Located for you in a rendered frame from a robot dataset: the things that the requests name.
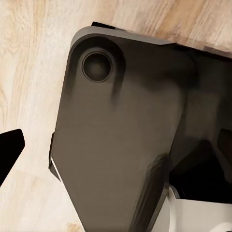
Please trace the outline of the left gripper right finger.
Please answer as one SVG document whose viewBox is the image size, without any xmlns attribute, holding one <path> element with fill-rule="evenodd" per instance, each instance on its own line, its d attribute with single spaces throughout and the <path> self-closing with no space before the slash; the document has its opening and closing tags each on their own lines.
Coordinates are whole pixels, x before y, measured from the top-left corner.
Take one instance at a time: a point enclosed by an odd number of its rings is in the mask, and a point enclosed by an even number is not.
<svg viewBox="0 0 232 232">
<path fill-rule="evenodd" d="M 222 128 L 218 134 L 217 146 L 232 167 L 232 130 Z"/>
</svg>

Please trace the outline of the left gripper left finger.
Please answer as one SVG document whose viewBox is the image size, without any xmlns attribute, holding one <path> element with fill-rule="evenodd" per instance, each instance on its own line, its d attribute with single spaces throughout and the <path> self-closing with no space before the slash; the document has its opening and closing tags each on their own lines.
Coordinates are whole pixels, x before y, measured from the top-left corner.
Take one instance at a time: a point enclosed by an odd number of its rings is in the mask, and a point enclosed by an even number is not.
<svg viewBox="0 0 232 232">
<path fill-rule="evenodd" d="M 25 147 L 21 129 L 0 134 L 0 186 Z"/>
</svg>

